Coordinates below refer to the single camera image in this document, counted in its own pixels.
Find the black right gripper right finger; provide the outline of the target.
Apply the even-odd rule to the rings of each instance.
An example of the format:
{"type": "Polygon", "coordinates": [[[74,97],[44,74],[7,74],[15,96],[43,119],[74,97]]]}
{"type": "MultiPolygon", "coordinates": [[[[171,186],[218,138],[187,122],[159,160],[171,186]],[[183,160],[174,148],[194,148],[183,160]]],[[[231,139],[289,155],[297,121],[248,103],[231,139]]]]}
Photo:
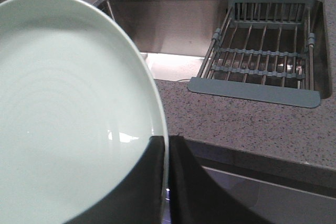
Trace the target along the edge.
{"type": "Polygon", "coordinates": [[[169,137],[171,223],[270,223],[224,191],[182,136],[169,137]]]}

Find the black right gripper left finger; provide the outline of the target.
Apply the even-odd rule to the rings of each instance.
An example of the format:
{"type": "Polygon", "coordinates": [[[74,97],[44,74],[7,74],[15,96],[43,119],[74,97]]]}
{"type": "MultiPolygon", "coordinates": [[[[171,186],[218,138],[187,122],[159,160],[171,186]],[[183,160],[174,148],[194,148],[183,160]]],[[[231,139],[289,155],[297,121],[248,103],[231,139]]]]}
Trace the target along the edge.
{"type": "Polygon", "coordinates": [[[152,136],[122,182],[68,223],[161,223],[163,189],[164,137],[152,136]]]}

